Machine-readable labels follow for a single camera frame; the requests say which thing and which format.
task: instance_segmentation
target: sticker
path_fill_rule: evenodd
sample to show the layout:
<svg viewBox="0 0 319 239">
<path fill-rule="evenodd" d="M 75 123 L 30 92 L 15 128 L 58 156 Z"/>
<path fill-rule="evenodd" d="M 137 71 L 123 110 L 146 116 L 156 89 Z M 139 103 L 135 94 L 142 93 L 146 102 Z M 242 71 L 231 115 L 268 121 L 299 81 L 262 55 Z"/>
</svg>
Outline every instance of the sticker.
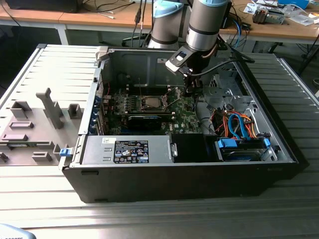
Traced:
<svg viewBox="0 0 319 239">
<path fill-rule="evenodd" d="M 116 138 L 102 138 L 102 143 L 115 143 Z"/>
<path fill-rule="evenodd" d="M 158 63 L 163 64 L 167 61 L 165 58 L 158 58 Z"/>
<path fill-rule="evenodd" d="M 114 141 L 114 143 L 114 163 L 149 163 L 147 140 Z"/>
</svg>

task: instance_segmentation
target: metal workbench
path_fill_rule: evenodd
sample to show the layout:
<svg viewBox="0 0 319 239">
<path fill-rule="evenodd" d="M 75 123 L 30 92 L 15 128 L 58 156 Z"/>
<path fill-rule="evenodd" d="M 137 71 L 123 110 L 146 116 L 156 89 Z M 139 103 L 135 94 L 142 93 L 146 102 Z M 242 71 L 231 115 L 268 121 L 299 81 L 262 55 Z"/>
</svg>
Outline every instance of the metal workbench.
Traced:
<svg viewBox="0 0 319 239">
<path fill-rule="evenodd" d="M 82 46 L 37 48 L 0 101 L 0 126 L 10 114 L 7 104 L 22 89 L 38 84 L 31 80 L 34 67 L 50 61 L 52 73 L 90 71 L 95 67 L 94 51 Z M 318 238 L 318 102 L 284 61 L 274 55 L 249 56 L 257 59 L 252 72 L 310 163 L 294 179 L 276 183 L 259 197 L 85 204 L 57 166 L 0 167 L 0 223 L 24 228 L 38 239 Z M 69 62 L 62 62 L 65 57 Z M 89 80 L 77 82 L 83 88 L 72 81 L 63 81 L 70 88 L 57 88 L 55 100 L 61 107 L 68 101 L 85 107 Z M 41 82 L 50 84 L 50 77 Z"/>
</svg>

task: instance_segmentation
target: blue cable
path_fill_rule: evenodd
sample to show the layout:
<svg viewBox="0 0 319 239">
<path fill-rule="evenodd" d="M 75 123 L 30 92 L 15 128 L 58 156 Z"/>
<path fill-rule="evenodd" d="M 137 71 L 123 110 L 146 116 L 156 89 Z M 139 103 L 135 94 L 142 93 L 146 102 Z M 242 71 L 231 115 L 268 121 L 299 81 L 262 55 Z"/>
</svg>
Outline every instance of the blue cable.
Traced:
<svg viewBox="0 0 319 239">
<path fill-rule="evenodd" d="M 240 39 L 240 35 L 241 35 L 241 30 L 240 30 L 240 26 L 239 26 L 238 22 L 236 22 L 234 19 L 232 19 L 232 20 L 236 24 L 237 29 L 238 29 L 238 39 L 237 39 L 236 46 L 235 46 L 235 48 L 237 48 L 238 43 L 239 43 L 239 39 Z"/>
<path fill-rule="evenodd" d="M 236 134 L 234 131 L 233 131 L 233 128 L 231 126 L 231 121 L 234 117 L 237 117 L 239 119 L 239 123 L 240 123 L 240 129 L 241 129 L 241 133 L 243 134 L 243 137 L 246 138 L 247 140 L 250 140 L 250 137 L 248 135 L 248 133 L 246 132 L 245 130 L 245 127 L 244 127 L 244 120 L 240 117 L 240 115 L 238 114 L 232 114 L 229 119 L 228 119 L 228 128 L 229 128 L 229 131 L 237 138 L 237 139 L 240 139 L 239 135 Z"/>
</svg>

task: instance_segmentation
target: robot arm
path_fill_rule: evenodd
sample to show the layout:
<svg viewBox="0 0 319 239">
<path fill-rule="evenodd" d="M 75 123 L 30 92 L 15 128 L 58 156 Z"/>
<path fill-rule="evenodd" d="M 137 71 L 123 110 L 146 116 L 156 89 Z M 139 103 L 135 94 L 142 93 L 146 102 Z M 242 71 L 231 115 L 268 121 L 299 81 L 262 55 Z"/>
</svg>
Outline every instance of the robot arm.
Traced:
<svg viewBox="0 0 319 239">
<path fill-rule="evenodd" d="M 227 0 L 194 0 L 189 19 L 186 44 L 166 62 L 173 73 L 184 75 L 184 96 L 191 96 L 200 87 L 199 74 L 217 51 L 216 41 Z"/>
</svg>

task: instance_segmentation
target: power supply label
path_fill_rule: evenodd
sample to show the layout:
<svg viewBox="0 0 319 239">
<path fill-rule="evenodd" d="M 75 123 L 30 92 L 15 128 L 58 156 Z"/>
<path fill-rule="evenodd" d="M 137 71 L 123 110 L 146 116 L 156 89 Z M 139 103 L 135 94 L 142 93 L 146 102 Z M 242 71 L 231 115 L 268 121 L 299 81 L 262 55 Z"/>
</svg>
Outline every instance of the power supply label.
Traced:
<svg viewBox="0 0 319 239">
<path fill-rule="evenodd" d="M 147 140 L 115 141 L 115 163 L 149 163 L 149 158 Z"/>
</svg>

